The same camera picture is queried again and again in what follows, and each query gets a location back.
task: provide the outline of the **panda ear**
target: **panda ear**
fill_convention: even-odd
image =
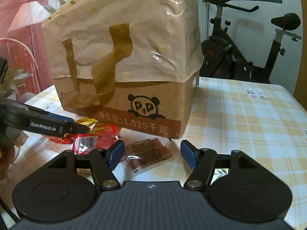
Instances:
[[[128,100],[129,100],[129,101],[132,102],[132,101],[134,100],[134,98],[135,98],[135,97],[133,96],[133,94],[129,94],[129,95],[128,95]]]
[[[160,101],[157,97],[152,97],[151,98],[151,101],[155,104],[155,105],[159,105],[160,104]]]

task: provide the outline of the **pink curtain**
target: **pink curtain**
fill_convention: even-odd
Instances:
[[[33,53],[37,62],[35,74],[38,79],[40,90],[53,85],[49,70],[41,23],[20,29],[8,31],[15,15],[23,3],[37,1],[41,5],[48,5],[48,0],[0,0],[0,38],[13,38],[24,43]],[[0,44],[0,56],[8,59],[7,47]]]

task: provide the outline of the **bike handlebar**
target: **bike handlebar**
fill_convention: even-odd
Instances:
[[[229,7],[229,8],[241,10],[241,11],[244,11],[244,12],[247,12],[247,13],[252,13],[252,12],[255,12],[256,10],[259,9],[258,5],[256,5],[255,7],[251,8],[251,9],[247,9],[247,8],[227,4],[226,2],[229,2],[229,1],[231,1],[231,0],[205,0],[205,2],[212,3],[212,4],[215,4],[217,6]]]

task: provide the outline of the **lampshade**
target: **lampshade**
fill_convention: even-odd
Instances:
[[[24,3],[15,15],[9,27],[9,31],[40,23],[50,15],[51,14],[37,1]]]

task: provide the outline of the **black saddle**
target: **black saddle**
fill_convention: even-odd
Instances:
[[[273,18],[271,23],[283,30],[292,31],[300,26],[300,17],[295,13],[289,13],[282,17]]]

